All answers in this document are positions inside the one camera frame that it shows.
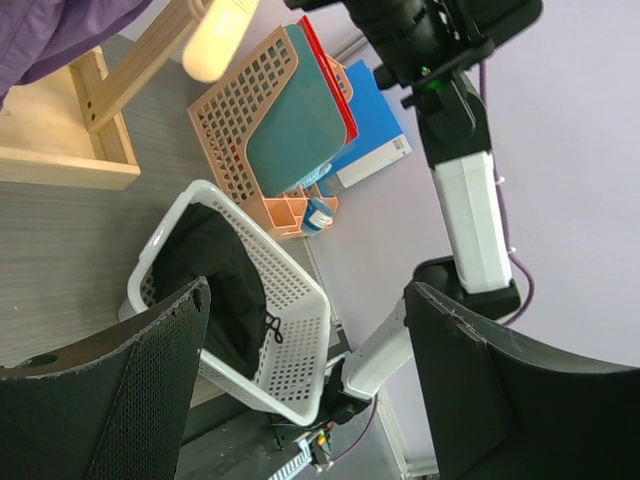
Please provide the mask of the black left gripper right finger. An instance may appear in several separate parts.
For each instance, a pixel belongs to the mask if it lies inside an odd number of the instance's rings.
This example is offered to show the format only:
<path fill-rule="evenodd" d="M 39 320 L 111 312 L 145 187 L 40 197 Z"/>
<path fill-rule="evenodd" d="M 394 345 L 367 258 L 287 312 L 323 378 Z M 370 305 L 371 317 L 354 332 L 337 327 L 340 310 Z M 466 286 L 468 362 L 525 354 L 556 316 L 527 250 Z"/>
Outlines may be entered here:
<path fill-rule="evenodd" d="M 639 371 L 488 320 L 431 286 L 404 293 L 444 479 L 635 479 Z"/>

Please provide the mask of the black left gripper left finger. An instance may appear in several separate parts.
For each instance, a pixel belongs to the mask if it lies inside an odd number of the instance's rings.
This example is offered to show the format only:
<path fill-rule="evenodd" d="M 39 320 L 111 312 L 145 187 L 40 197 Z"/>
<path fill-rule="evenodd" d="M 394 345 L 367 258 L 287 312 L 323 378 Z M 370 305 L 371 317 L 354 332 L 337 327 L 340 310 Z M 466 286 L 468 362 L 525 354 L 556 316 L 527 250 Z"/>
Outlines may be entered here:
<path fill-rule="evenodd" d="M 2 368 L 2 478 L 173 478 L 210 300 L 200 277 L 125 321 Z"/>

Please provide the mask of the black trousers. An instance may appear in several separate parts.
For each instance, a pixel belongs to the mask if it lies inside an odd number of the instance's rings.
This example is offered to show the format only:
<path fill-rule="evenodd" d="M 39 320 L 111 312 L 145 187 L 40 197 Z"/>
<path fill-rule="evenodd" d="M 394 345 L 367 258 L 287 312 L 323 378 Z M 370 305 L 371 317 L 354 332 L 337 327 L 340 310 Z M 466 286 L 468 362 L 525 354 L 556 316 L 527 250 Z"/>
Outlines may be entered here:
<path fill-rule="evenodd" d="M 251 379 L 266 339 L 283 342 L 281 319 L 267 308 L 260 275 L 226 217 L 189 205 L 152 266 L 155 300 L 204 277 L 211 303 L 204 348 Z"/>

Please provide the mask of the beige wooden hanger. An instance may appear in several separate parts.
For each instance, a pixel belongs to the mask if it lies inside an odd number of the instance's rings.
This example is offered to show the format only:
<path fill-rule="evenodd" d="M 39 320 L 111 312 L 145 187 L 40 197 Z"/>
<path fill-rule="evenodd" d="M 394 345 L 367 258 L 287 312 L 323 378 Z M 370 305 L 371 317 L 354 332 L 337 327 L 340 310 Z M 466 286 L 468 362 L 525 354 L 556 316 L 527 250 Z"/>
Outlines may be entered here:
<path fill-rule="evenodd" d="M 219 80 L 238 49 L 259 2 L 256 0 L 188 1 L 195 29 L 182 53 L 182 66 L 196 81 Z"/>

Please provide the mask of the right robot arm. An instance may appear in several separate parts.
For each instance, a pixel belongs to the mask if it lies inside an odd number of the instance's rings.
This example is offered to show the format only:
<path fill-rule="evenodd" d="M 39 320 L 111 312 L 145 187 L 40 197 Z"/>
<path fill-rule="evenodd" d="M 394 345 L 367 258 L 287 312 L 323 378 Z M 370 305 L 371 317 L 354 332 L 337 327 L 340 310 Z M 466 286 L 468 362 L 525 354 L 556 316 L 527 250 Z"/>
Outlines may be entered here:
<path fill-rule="evenodd" d="M 485 102 L 467 73 L 541 15 L 539 1 L 349 1 L 346 9 L 380 58 L 377 86 L 410 89 L 404 108 L 416 114 L 452 253 L 419 265 L 414 289 L 430 286 L 454 308 L 485 321 L 516 313 L 513 279 Z M 429 359 L 444 351 L 427 345 L 427 303 L 403 296 L 393 313 L 333 369 L 319 416 L 343 424 L 376 401 L 382 384 L 408 360 L 418 367 L 425 406 L 438 418 L 457 415 L 468 399 L 467 421 L 506 427 L 510 410 L 480 342 L 471 357 L 437 379 Z"/>

